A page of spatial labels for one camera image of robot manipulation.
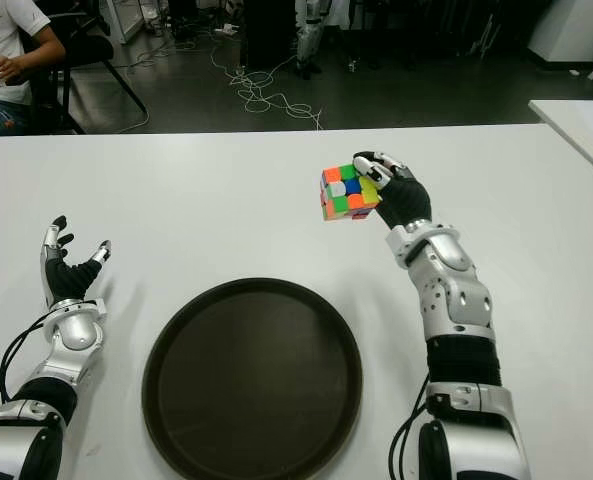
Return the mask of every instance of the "white desk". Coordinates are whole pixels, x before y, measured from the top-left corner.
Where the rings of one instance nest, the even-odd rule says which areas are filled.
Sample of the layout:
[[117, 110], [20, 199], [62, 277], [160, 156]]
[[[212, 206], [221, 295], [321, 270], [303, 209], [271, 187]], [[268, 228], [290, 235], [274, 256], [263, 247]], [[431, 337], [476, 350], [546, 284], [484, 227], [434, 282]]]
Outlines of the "white desk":
[[[362, 411], [319, 478], [386, 477], [426, 372], [417, 295], [379, 218], [323, 223], [318, 199], [320, 171], [365, 149], [408, 162], [436, 221], [460, 228], [493, 294], [534, 479], [593, 478], [593, 167], [546, 125], [522, 125], [0, 139], [0, 357], [43, 312], [38, 253], [54, 217], [66, 213], [77, 235], [73, 261], [114, 244], [90, 291], [110, 314], [93, 398], [68, 435], [75, 480], [178, 478], [144, 428], [147, 355], [190, 299], [249, 276], [300, 283], [345, 317], [364, 365]], [[28, 342], [10, 390], [46, 352], [42, 337]]]
[[593, 101], [532, 100], [529, 106], [593, 163]]

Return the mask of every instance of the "brown tray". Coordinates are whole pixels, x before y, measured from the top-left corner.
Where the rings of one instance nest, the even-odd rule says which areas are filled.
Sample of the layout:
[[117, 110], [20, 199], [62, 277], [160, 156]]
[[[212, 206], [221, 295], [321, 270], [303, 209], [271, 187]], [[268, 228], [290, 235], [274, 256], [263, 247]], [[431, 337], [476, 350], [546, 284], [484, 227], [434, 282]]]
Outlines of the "brown tray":
[[161, 455], [198, 480], [298, 480], [352, 430], [360, 355], [340, 314], [294, 283], [213, 288], [167, 324], [149, 356], [143, 411]]

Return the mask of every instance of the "silver robotic arm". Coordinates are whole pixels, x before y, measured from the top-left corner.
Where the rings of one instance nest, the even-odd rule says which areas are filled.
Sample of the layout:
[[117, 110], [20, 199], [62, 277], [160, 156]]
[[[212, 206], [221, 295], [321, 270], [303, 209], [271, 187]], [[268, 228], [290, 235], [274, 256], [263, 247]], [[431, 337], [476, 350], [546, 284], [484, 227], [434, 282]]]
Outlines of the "silver robotic arm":
[[510, 392], [502, 387], [492, 300], [451, 226], [432, 223], [429, 195], [386, 154], [354, 166], [379, 189], [378, 213], [396, 261], [418, 290], [434, 421], [419, 437], [421, 480], [529, 480]]
[[74, 236], [59, 238], [66, 226], [65, 217], [54, 220], [41, 251], [49, 313], [18, 337], [22, 344], [30, 331], [42, 326], [51, 352], [13, 398], [7, 395], [3, 372], [14, 343], [1, 365], [0, 480], [56, 479], [63, 434], [76, 408], [80, 382], [103, 345], [100, 322], [106, 315], [105, 305], [102, 299], [84, 299], [111, 255], [111, 244], [103, 242], [87, 262], [69, 266], [63, 260], [67, 255], [63, 247]]

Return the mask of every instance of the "person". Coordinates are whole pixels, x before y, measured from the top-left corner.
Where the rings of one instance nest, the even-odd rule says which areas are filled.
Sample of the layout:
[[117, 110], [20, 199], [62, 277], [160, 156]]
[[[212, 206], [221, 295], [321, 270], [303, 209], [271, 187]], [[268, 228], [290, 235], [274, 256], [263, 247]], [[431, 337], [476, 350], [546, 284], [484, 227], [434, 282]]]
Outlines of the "person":
[[[65, 48], [33, 0], [0, 0], [0, 136], [25, 135], [31, 92], [27, 75], [65, 58]], [[25, 53], [19, 29], [37, 44]]]

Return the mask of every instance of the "black chair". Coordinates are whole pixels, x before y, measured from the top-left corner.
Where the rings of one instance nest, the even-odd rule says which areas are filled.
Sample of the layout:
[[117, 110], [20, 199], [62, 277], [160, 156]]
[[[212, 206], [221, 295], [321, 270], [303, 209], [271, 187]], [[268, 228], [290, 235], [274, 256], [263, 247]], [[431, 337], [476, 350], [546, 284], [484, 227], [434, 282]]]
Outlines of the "black chair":
[[[69, 120], [72, 128], [78, 133], [85, 133], [69, 115], [69, 95], [71, 90], [71, 69], [102, 63], [118, 81], [120, 86], [136, 103], [144, 115], [147, 108], [134, 93], [131, 87], [109, 63], [114, 58], [114, 47], [106, 38], [110, 29], [100, 13], [100, 0], [40, 0], [36, 4], [49, 17], [52, 28], [65, 46], [67, 57], [63, 64], [54, 67], [54, 89], [57, 87], [58, 71], [63, 72], [63, 117]], [[105, 36], [89, 34], [90, 30], [99, 28]]]
[[[20, 38], [25, 52], [36, 48], [32, 38], [20, 31]], [[58, 71], [53, 67], [39, 68], [25, 72], [22, 76], [8, 81], [8, 85], [21, 85], [29, 82], [32, 92], [30, 105], [31, 135], [49, 135], [64, 129], [74, 129], [77, 133], [85, 133], [76, 121], [63, 110], [58, 102]]]

